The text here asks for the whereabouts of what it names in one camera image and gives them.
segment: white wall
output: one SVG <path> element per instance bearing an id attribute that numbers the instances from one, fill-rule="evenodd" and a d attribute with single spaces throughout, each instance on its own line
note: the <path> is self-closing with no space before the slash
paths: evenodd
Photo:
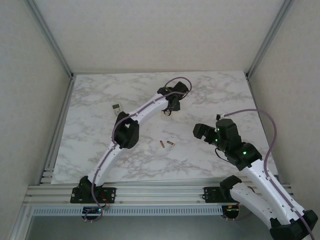
<path id="1" fill-rule="evenodd" d="M 272 152 L 295 198 L 320 216 L 320 1 L 297 0 L 251 80 L 278 127 Z M 268 139 L 273 128 L 263 120 Z M 320 223 L 315 233 L 320 238 Z"/>
<path id="2" fill-rule="evenodd" d="M 36 0 L 75 73 L 246 71 L 283 0 Z"/>
<path id="3" fill-rule="evenodd" d="M 22 0 L 0 3 L 0 239 L 36 184 L 68 77 Z"/>

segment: white marble surface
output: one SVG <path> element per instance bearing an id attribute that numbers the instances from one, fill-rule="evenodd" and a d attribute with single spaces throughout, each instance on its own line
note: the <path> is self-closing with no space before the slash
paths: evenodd
<path id="1" fill-rule="evenodd" d="M 197 123 L 215 126 L 218 113 L 255 108 L 242 71 L 96 74 L 76 78 L 51 183 L 78 183 L 95 167 L 111 141 L 116 121 L 112 103 L 120 103 L 125 112 L 133 111 L 178 76 L 193 85 L 181 101 L 181 110 L 169 117 L 159 112 L 140 126 L 138 146 L 122 155 L 105 181 L 241 176 L 216 156 L 213 145 L 196 139 L 193 128 Z M 232 119 L 243 141 L 254 144 L 265 156 L 268 143 L 258 114 L 240 113 Z M 277 174 L 272 158 L 269 168 Z"/>

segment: small battery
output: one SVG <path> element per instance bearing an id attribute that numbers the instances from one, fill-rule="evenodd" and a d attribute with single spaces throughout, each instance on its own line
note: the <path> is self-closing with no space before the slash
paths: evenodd
<path id="1" fill-rule="evenodd" d="M 166 141 L 168 144 L 171 144 L 171 145 L 176 145 L 175 143 L 173 143 L 173 142 L 170 142 L 170 141 Z"/>
<path id="2" fill-rule="evenodd" d="M 163 143 L 162 141 L 160 141 L 160 143 L 161 143 L 161 146 L 162 146 L 163 148 L 165 148 L 164 143 Z"/>

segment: small object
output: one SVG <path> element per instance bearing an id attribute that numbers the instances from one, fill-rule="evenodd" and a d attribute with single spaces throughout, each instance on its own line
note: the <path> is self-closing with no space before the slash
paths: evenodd
<path id="1" fill-rule="evenodd" d="M 160 143 L 161 143 L 161 146 L 162 146 L 163 148 L 165 148 L 164 143 L 163 143 L 162 141 L 160 141 Z"/>
<path id="2" fill-rule="evenodd" d="M 172 146 L 176 145 L 175 143 L 173 142 L 170 142 L 170 141 L 166 141 L 168 144 L 171 144 Z"/>
<path id="3" fill-rule="evenodd" d="M 119 115 L 119 113 L 122 112 L 122 108 L 121 108 L 121 106 L 120 106 L 120 103 L 113 104 L 113 105 L 112 105 L 112 109 L 113 109 L 114 115 L 115 115 L 116 117 Z"/>

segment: white arm segment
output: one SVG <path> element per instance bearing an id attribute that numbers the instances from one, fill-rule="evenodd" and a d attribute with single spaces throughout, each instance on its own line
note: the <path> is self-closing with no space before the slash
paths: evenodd
<path id="1" fill-rule="evenodd" d="M 276 218 L 275 211 L 272 207 L 261 197 L 255 194 L 243 182 L 237 183 L 230 190 L 231 197 L 242 203 L 247 209 L 260 218 L 264 224 L 271 228 L 270 218 Z"/>
<path id="2" fill-rule="evenodd" d="M 150 106 L 146 107 L 140 113 L 137 113 L 135 116 L 131 117 L 134 121 L 137 121 L 141 126 L 144 122 L 146 122 L 148 119 L 150 119 L 153 115 L 155 115 L 158 112 L 160 112 L 161 110 L 164 110 L 164 109 L 167 108 L 168 101 L 166 100 L 165 97 L 161 98 L 158 101 L 155 101 L 156 99 L 158 99 L 158 98 L 160 98 L 162 96 L 163 96 L 162 94 L 154 95 L 154 97 L 151 98 L 144 105 L 142 105 L 141 107 L 139 107 L 138 109 L 136 109 L 134 111 L 129 112 L 129 115 L 135 114 L 136 112 L 141 110 L 144 106 L 146 106 L 147 104 L 153 102 Z M 106 158 L 106 160 L 104 161 L 103 165 L 100 167 L 98 175 L 96 176 L 96 179 L 95 179 L 95 182 L 94 182 L 96 186 L 102 186 L 105 183 L 105 180 L 106 180 L 110 170 L 114 167 L 117 159 L 119 159 L 119 157 L 122 155 L 122 153 L 130 151 L 130 149 L 127 149 L 127 148 L 120 149 L 119 145 L 114 147 L 114 143 L 111 142 L 109 147 L 108 147 L 108 149 L 106 150 L 106 152 L 100 158 L 100 161 L 98 162 L 96 167 L 88 174 L 88 179 L 89 179 L 89 181 L 91 183 L 94 180 L 95 174 L 96 174 L 100 164 L 104 160 L 104 158 L 107 155 L 107 153 L 109 152 L 109 150 L 112 149 L 112 148 L 114 148 L 114 149 L 109 154 L 109 156 Z"/>
<path id="3" fill-rule="evenodd" d="M 282 185 L 278 182 L 275 176 L 270 172 L 267 168 L 267 171 L 270 175 L 270 178 L 277 185 L 277 187 L 281 190 L 281 192 L 288 198 L 293 204 L 295 209 L 291 209 L 291 207 L 287 204 L 287 202 L 283 199 L 283 197 L 278 193 L 275 187 L 271 184 L 269 179 L 266 177 L 264 171 L 264 162 L 262 160 L 256 160 L 251 163 L 252 167 L 245 167 L 241 172 L 244 173 L 253 184 L 261 191 L 263 197 L 274 210 L 276 218 L 282 225 L 290 224 L 290 220 L 297 220 L 299 217 L 295 210 L 297 210 L 302 216 L 304 215 L 303 211 L 305 210 L 299 203 L 297 203 L 292 196 L 290 196 L 286 190 L 282 187 Z"/>

